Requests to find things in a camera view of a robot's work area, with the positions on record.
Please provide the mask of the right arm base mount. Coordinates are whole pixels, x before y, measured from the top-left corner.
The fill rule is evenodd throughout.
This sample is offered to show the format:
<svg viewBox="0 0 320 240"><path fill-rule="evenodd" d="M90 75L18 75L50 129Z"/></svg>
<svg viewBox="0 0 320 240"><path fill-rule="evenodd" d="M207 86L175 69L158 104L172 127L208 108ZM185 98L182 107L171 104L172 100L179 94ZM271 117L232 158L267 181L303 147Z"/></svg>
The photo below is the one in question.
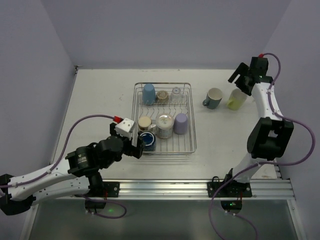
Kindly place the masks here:
<svg viewBox="0 0 320 240"><path fill-rule="evenodd" d="M239 213L243 207L243 198L253 196L251 185L232 180L223 186L229 179L231 179L230 174L227 174L223 180L214 176L211 181L207 182L208 197L212 198L216 194L217 198L231 198L231 200L222 200L221 207L227 212Z"/></svg>

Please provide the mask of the lavender tumbler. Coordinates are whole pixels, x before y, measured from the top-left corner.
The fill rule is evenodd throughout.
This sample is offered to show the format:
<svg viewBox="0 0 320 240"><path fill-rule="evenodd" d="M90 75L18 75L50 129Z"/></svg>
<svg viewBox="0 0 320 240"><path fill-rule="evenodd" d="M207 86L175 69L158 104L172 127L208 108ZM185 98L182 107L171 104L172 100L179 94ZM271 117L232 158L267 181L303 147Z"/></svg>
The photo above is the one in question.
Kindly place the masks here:
<svg viewBox="0 0 320 240"><path fill-rule="evenodd" d="M179 113L174 119L173 131L178 135L184 135L188 130L188 117L184 113Z"/></svg>

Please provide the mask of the light green mug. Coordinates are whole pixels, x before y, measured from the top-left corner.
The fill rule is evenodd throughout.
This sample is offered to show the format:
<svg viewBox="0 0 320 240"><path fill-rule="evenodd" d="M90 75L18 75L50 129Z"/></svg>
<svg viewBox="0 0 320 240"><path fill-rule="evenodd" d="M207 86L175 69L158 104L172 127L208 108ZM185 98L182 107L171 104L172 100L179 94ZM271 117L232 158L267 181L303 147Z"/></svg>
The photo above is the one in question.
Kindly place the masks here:
<svg viewBox="0 0 320 240"><path fill-rule="evenodd" d="M242 92L240 89L234 89L229 96L226 106L232 111L237 111L244 104L247 97L248 95Z"/></svg>

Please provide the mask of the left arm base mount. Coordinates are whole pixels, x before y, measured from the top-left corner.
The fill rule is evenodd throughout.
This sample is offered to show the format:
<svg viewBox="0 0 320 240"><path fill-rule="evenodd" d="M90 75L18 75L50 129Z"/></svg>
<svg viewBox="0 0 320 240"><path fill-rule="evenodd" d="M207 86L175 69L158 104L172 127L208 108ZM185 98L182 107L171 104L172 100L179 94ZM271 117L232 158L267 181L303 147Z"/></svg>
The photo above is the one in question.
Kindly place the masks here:
<svg viewBox="0 0 320 240"><path fill-rule="evenodd" d="M85 195L88 198L117 198L120 191L120 183L118 181L103 181L102 184L89 188L89 192ZM106 206L105 202L93 202L85 200L84 207L87 211L94 213L101 212Z"/></svg>

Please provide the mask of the dark blue mug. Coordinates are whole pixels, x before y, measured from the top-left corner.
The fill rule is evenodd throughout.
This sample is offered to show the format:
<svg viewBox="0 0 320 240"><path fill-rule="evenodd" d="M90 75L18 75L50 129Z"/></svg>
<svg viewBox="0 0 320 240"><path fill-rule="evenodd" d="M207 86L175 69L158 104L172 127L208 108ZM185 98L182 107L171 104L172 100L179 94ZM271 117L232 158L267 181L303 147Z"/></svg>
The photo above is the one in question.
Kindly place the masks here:
<svg viewBox="0 0 320 240"><path fill-rule="evenodd" d="M156 136L149 131L141 132L139 136L142 138L145 152L153 152L156 149Z"/></svg>

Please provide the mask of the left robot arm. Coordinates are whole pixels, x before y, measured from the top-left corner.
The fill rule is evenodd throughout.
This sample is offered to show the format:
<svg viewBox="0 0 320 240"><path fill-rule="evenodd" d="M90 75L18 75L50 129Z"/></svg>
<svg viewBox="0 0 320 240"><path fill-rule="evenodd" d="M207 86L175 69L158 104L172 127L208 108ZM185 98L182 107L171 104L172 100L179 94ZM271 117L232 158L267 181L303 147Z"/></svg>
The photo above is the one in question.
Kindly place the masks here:
<svg viewBox="0 0 320 240"><path fill-rule="evenodd" d="M132 144L136 123L128 118L110 124L110 136L98 143L78 147L66 157L34 172L0 177L0 209L7 216L26 212L48 199L70 195L102 197L106 189L100 170L119 162L123 155L139 159L143 153L143 140L137 137Z"/></svg>

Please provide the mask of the teal grey mug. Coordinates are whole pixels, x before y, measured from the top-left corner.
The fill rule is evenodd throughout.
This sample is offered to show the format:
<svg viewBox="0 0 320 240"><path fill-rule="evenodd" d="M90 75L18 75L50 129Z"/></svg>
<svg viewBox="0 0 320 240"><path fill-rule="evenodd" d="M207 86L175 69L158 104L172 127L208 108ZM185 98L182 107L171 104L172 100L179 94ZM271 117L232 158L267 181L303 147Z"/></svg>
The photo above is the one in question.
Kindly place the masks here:
<svg viewBox="0 0 320 240"><path fill-rule="evenodd" d="M223 98L223 93L219 88L211 88L206 94L205 100L202 105L210 110L216 109Z"/></svg>

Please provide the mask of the white floral mug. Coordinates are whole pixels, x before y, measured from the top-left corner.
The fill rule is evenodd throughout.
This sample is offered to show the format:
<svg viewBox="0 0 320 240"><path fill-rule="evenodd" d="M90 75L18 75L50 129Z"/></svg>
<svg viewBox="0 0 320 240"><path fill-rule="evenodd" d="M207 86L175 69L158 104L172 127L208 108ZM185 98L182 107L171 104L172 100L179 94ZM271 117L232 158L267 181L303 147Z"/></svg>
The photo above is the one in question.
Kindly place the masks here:
<svg viewBox="0 0 320 240"><path fill-rule="evenodd" d="M169 139L173 135L174 118L169 113L159 113L147 130L160 139Z"/></svg>

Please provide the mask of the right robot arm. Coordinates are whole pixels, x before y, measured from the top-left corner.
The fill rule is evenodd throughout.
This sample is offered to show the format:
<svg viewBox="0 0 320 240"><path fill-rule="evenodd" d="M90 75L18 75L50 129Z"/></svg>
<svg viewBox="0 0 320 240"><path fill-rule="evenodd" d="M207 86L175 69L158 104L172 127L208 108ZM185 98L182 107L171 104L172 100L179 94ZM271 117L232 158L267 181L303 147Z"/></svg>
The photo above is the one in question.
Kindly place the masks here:
<svg viewBox="0 0 320 240"><path fill-rule="evenodd" d="M251 197L251 178L264 164L273 164L283 156L293 133L293 122L280 116L274 79L267 75L268 68L267 58L254 56L250 65L241 63L228 80L253 97L259 119L248 137L245 157L223 180L225 186L220 193L224 197Z"/></svg>

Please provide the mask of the brown and cream cup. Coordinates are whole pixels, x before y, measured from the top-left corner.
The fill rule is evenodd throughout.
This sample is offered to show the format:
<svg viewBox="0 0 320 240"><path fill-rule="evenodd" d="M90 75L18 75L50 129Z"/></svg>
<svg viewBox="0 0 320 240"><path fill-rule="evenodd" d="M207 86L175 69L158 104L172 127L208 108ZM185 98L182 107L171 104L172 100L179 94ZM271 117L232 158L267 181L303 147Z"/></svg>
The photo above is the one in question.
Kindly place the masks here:
<svg viewBox="0 0 320 240"><path fill-rule="evenodd" d="M152 124L152 120L149 116L143 115L138 119L138 128L140 131L145 132Z"/></svg>

